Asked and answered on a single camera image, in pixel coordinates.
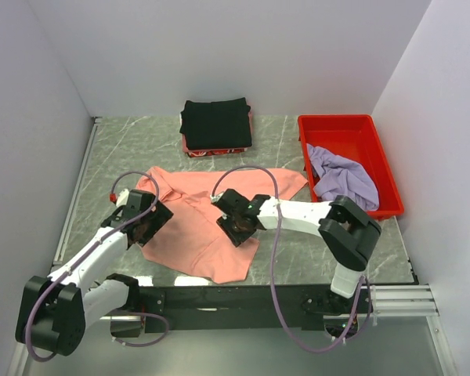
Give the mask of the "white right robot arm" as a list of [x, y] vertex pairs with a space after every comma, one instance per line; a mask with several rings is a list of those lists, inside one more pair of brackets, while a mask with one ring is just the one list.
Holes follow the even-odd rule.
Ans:
[[332, 201], [286, 201], [265, 194], [248, 200], [228, 189], [211, 197], [219, 227], [241, 246], [259, 230], [290, 230], [322, 238], [337, 262], [330, 285], [342, 298], [355, 294], [381, 236], [380, 225], [347, 196]]

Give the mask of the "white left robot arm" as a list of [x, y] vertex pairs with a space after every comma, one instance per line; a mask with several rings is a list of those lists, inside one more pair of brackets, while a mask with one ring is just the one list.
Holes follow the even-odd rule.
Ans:
[[99, 275], [132, 245], [143, 246], [173, 217], [153, 193], [124, 190], [112, 195], [116, 209], [95, 236], [70, 261], [47, 277], [24, 285], [15, 338], [28, 351], [69, 356], [88, 327], [116, 310], [141, 315], [139, 281], [113, 273], [96, 286]]

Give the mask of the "salmon pink t shirt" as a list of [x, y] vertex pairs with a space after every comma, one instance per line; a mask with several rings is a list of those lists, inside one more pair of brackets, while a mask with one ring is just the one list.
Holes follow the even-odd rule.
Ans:
[[145, 259], [217, 284], [242, 281], [259, 241], [251, 238], [235, 247], [217, 224], [221, 212], [212, 192], [234, 189], [248, 199], [256, 194], [291, 199], [307, 183], [299, 172], [285, 168], [223, 172], [168, 172], [153, 166], [136, 189], [158, 193], [172, 218], [141, 247]]

